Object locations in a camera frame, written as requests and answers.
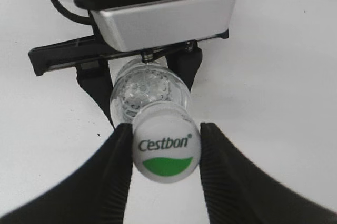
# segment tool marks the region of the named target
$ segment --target clear plastic bottle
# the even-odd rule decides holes
[[[159,62],[128,62],[118,72],[111,95],[111,116],[115,125],[132,123],[139,110],[155,101],[171,101],[187,109],[190,93],[186,85]]]
[[[134,59],[117,74],[111,95],[115,125],[133,124],[133,161],[147,178],[180,181],[198,165],[199,130],[186,109],[190,93],[168,68]]]

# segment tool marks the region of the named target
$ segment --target screw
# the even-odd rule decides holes
[[[149,63],[153,60],[153,51],[151,50],[143,51],[141,54],[142,54],[142,61],[144,63]]]
[[[193,50],[193,43],[191,41],[186,42],[186,52],[191,52]]]

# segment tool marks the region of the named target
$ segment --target green label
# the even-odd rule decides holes
[[[176,159],[169,157],[155,157],[143,161],[144,166],[152,173],[169,177],[182,173],[191,163],[193,157]]]

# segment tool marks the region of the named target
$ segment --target white bottle cap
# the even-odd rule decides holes
[[[133,120],[133,134],[133,161],[153,181],[180,181],[200,161],[198,128],[186,110],[173,102],[158,101],[142,108]]]

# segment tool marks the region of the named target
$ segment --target silver metal housing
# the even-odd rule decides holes
[[[92,11],[104,40],[121,52],[225,32],[236,0],[170,0]]]

